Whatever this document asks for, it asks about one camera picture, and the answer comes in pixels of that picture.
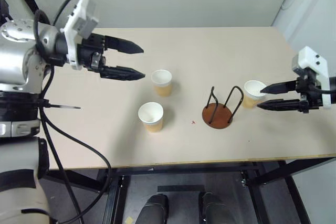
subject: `gray floor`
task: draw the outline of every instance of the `gray floor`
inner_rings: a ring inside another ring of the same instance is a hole
[[[96,170],[81,171],[82,174],[95,177]],[[75,215],[75,210],[68,197],[65,186],[42,179],[41,184],[50,202],[51,213],[60,221]],[[136,175],[131,177],[125,205],[124,220],[128,217],[134,222],[147,199],[157,193],[157,186],[162,185],[204,185],[207,191],[219,195],[234,215],[237,223],[255,224],[257,219],[247,187],[240,183],[240,173],[187,174],[187,175]],[[74,188],[82,209],[90,204],[95,193]],[[300,223],[295,207],[284,181],[262,186],[261,192],[269,213],[271,223]],[[198,223],[198,192],[166,192],[170,201],[168,224]],[[88,223],[101,223],[107,197],[85,215]]]

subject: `table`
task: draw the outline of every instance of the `table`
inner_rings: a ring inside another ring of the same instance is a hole
[[[300,221],[309,223],[291,174],[336,156],[336,107],[308,115],[239,108],[232,124],[223,130],[210,128],[202,120],[212,86],[223,103],[233,86],[243,87],[247,80],[271,84],[297,77],[291,71],[295,52],[275,28],[99,28],[95,33],[140,45],[144,54],[109,50],[104,55],[108,65],[132,67],[146,78],[122,82],[100,79],[96,73],[74,71],[69,66],[56,68],[46,98],[82,109],[48,109],[46,113],[58,127],[111,162],[114,177],[104,223],[122,222],[129,175],[233,171],[241,172],[259,223],[269,223],[259,186],[280,178],[286,180]],[[173,75],[170,97],[159,97],[153,90],[150,74],[157,69],[168,69]],[[267,98],[296,97],[292,92]],[[164,127],[158,133],[147,132],[137,116],[140,105],[149,101],[164,107]],[[238,101],[237,92],[228,107],[233,110]],[[64,168],[105,168],[89,150],[50,133]],[[284,159],[298,160],[286,164],[281,161]],[[261,161],[279,161],[279,168],[266,171]],[[213,167],[214,163],[223,166]],[[53,158],[50,168],[57,168]],[[97,181],[70,170],[67,173],[73,185],[99,191],[104,169],[100,171]],[[60,181],[61,175],[51,171],[49,179]]]

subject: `white paper cup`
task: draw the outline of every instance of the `white paper cup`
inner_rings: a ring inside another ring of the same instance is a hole
[[[172,93],[172,74],[160,69],[152,73],[152,82],[158,95],[168,97]]]
[[[138,110],[139,119],[150,132],[160,131],[163,124],[163,108],[157,102],[148,102]]]
[[[253,108],[260,103],[266,95],[265,93],[260,93],[260,91],[265,87],[266,85],[261,81],[250,80],[245,82],[243,107]]]

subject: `wire cup stand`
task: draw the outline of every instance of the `wire cup stand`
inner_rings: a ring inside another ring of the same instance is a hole
[[[214,89],[215,89],[215,87],[211,88],[211,93],[210,93],[210,96],[209,96],[209,99],[208,99],[208,103],[204,107],[203,112],[202,112],[202,118],[203,118],[204,122],[207,125],[209,125],[210,127],[215,128],[215,129],[224,129],[232,123],[233,116],[235,115],[239,106],[243,102],[244,93],[243,93],[243,91],[240,87],[234,86],[231,89],[231,92],[230,92],[229,96],[227,97],[225,104],[223,105],[223,104],[219,103],[217,97],[215,97]],[[230,109],[226,106],[226,104],[227,104],[228,100],[230,99],[232,92],[235,89],[238,89],[240,91],[241,99],[240,99],[237,107],[233,111],[233,113],[231,113]],[[214,98],[216,103],[210,103],[211,97]]]

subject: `table frame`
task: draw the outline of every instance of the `table frame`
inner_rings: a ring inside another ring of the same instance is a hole
[[[222,173],[222,172],[240,172],[242,175],[241,183],[247,186],[250,192],[253,207],[259,224],[270,223],[269,216],[264,204],[260,187],[285,179],[291,198],[295,205],[299,219],[302,224],[310,224],[309,216],[304,207],[302,199],[292,175],[304,172],[317,166],[326,164],[335,160],[336,157],[297,159],[290,163],[285,161],[271,161],[278,168],[266,171],[267,162],[235,162],[235,163],[210,163],[210,164],[175,164],[142,166],[129,168],[113,168],[110,188],[107,191],[108,199],[103,218],[103,224],[121,224],[126,201],[127,188],[131,176],[140,174],[190,174],[190,173]],[[107,170],[100,169],[97,179],[92,179],[67,170],[72,186],[82,189],[99,192],[106,178]],[[63,183],[62,176],[58,170],[51,170],[45,176],[45,179]]]

